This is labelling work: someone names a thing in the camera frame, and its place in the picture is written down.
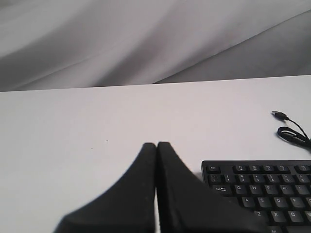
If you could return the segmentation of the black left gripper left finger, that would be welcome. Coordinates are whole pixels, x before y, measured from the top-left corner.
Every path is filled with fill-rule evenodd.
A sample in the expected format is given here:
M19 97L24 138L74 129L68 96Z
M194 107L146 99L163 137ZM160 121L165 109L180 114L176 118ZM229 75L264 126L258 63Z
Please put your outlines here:
M65 215L57 233L153 233L156 146L143 144L134 162L106 192Z

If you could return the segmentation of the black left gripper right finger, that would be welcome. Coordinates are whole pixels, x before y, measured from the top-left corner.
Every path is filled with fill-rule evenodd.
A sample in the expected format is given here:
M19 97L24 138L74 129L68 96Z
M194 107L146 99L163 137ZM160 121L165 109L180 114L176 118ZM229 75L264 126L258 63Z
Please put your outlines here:
M156 193L162 233L263 233L265 223L216 194L168 142L157 145Z

